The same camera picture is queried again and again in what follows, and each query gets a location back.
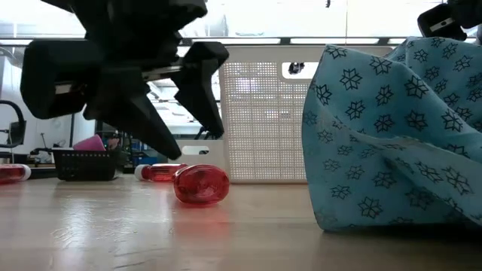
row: black cable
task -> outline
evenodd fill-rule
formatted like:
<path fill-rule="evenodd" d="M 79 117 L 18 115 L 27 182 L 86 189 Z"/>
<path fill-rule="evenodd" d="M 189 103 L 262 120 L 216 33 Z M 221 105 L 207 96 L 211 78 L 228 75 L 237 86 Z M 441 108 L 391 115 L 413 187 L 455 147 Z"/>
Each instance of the black cable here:
<path fill-rule="evenodd" d="M 25 128 L 26 128 L 25 119 L 23 118 L 22 111 L 20 110 L 18 105 L 15 104 L 14 102 L 0 100 L 0 105 L 1 104 L 9 105 L 15 110 L 15 113 L 17 114 L 18 122 L 20 125 L 20 131 L 22 131 L 22 136 L 16 142 L 11 142 L 11 144 L 0 144 L 0 148 L 15 148 L 16 146 L 22 144 L 23 142 L 23 137 L 25 136 Z"/>
<path fill-rule="evenodd" d="M 127 134 L 127 136 L 129 137 L 129 152 L 130 152 L 130 160 L 132 161 L 133 163 L 133 166 L 137 166 L 137 163 L 136 161 L 134 160 L 134 152 L 133 152 L 133 138 L 130 134 Z"/>
<path fill-rule="evenodd" d="M 212 136 L 211 132 L 207 132 L 204 136 L 204 140 L 207 140 L 210 136 Z"/>
<path fill-rule="evenodd" d="M 197 133 L 197 135 L 194 136 L 194 140 L 198 140 L 198 139 L 201 137 L 201 135 L 203 134 L 203 132 L 205 132 L 205 131 L 206 131 L 206 128 L 204 128 L 204 126 L 202 126 L 202 127 L 199 129 L 199 132 Z"/>
<path fill-rule="evenodd" d="M 70 117 L 70 136 L 69 136 L 69 147 L 74 145 L 74 125 L 75 125 L 75 114 Z"/>

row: desk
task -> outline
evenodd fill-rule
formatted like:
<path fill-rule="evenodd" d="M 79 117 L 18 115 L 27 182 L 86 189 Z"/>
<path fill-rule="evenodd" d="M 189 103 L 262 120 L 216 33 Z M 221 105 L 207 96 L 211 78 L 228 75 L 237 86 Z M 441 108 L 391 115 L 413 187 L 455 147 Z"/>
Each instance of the desk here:
<path fill-rule="evenodd" d="M 204 209 L 131 177 L 0 188 L 2 271 L 482 269 L 476 245 L 323 233 L 305 185 L 233 185 Z"/>

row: star pattern fabric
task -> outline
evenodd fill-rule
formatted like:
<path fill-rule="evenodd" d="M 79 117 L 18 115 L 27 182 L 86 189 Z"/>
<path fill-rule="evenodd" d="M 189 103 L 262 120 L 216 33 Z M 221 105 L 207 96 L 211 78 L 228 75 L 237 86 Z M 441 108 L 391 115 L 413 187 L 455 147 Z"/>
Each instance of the star pattern fabric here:
<path fill-rule="evenodd" d="M 409 38 L 385 57 L 325 48 L 302 127 L 322 229 L 482 225 L 481 60 L 448 38 Z"/>

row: pink object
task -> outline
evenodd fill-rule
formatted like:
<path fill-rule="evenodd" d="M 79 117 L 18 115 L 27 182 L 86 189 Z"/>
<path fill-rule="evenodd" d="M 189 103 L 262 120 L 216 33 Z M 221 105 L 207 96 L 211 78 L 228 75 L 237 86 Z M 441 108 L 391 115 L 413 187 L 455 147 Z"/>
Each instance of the pink object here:
<path fill-rule="evenodd" d="M 75 144 L 73 148 L 76 151 L 105 151 L 104 143 L 98 135 L 82 140 Z"/>

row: red plastic bottle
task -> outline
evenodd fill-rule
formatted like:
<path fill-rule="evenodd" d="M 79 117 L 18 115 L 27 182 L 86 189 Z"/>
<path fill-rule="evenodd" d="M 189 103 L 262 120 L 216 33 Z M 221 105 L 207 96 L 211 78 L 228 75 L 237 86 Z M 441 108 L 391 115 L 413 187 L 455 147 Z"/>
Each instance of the red plastic bottle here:
<path fill-rule="evenodd" d="M 226 172 L 216 166 L 195 165 L 177 171 L 175 195 L 184 203 L 208 205 L 222 201 L 229 192 Z"/>
<path fill-rule="evenodd" d="M 140 181 L 156 181 L 156 182 L 167 182 L 174 179 L 174 174 L 179 169 L 188 166 L 185 163 L 182 164 L 154 164 L 150 165 L 138 165 L 134 171 L 134 175 Z"/>
<path fill-rule="evenodd" d="M 21 164 L 0 165 L 0 184 L 10 184 L 17 181 L 25 181 L 30 178 L 32 170 Z"/>

